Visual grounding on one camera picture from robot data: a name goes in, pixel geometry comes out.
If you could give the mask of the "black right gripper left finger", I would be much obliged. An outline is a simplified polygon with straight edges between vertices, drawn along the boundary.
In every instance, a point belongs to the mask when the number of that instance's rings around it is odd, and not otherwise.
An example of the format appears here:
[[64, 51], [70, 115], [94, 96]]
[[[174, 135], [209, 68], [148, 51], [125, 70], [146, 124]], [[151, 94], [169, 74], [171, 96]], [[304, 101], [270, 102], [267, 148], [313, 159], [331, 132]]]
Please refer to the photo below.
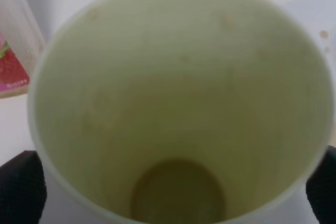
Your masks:
[[23, 151], [1, 166], [1, 223], [39, 223], [47, 200], [41, 160]]

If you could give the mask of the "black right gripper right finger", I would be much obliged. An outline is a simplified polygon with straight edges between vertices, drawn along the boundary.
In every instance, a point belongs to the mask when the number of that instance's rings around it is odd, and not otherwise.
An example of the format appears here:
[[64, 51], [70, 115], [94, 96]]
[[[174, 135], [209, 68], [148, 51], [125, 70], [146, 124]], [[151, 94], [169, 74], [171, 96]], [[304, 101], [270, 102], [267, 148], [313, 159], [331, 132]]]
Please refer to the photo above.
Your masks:
[[336, 224], [335, 147], [327, 152], [306, 183], [306, 194], [312, 211], [320, 224]]

